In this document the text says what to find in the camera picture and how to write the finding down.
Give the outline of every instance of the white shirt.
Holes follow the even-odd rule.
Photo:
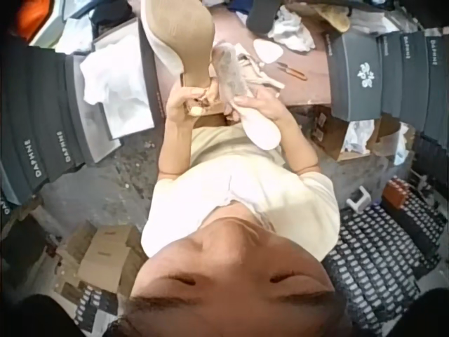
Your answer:
[[[175,180],[160,180],[142,233],[152,257],[167,244],[196,231],[219,206],[237,200],[276,233],[316,259],[336,245],[340,215],[329,178],[320,173],[297,176],[257,154],[226,154],[201,162]]]

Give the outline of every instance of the beige pants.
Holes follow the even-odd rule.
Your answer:
[[[228,154],[263,156],[279,166],[285,164],[280,147],[270,151],[261,150],[246,136],[241,123],[232,126],[203,126],[194,129],[191,166]]]

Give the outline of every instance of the flower logo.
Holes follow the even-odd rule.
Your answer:
[[[358,72],[357,77],[362,79],[362,87],[373,87],[374,73],[370,70],[370,65],[368,62],[360,65],[360,71]]]

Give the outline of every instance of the closed eye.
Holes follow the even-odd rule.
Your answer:
[[[279,283],[279,282],[282,282],[283,280],[285,280],[285,279],[287,279],[289,277],[296,276],[296,275],[297,274],[295,272],[293,272],[293,271],[291,271],[291,272],[283,272],[283,273],[274,275],[271,279],[269,279],[269,281],[271,283]]]
[[[194,286],[196,284],[195,279],[193,277],[190,277],[189,275],[169,275],[167,276],[167,278],[182,282],[187,286]]]

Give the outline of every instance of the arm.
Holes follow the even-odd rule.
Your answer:
[[[213,79],[210,88],[173,86],[167,101],[167,120],[161,153],[159,155],[160,179],[173,179],[181,176],[190,167],[192,132],[198,117],[190,116],[186,108],[189,100],[206,99],[214,101],[218,96],[218,83]]]
[[[292,171],[298,175],[321,172],[315,149],[304,137],[293,116],[289,113],[285,119],[279,119],[276,125],[281,131],[281,146]]]
[[[255,98],[237,97],[237,105],[259,110],[271,119],[281,132],[281,146],[286,153],[290,168],[298,175],[307,172],[321,172],[315,149],[304,137],[292,114],[286,106],[266,88],[260,88]]]
[[[166,121],[161,153],[159,155],[160,179],[176,179],[190,167],[190,147],[193,125]]]

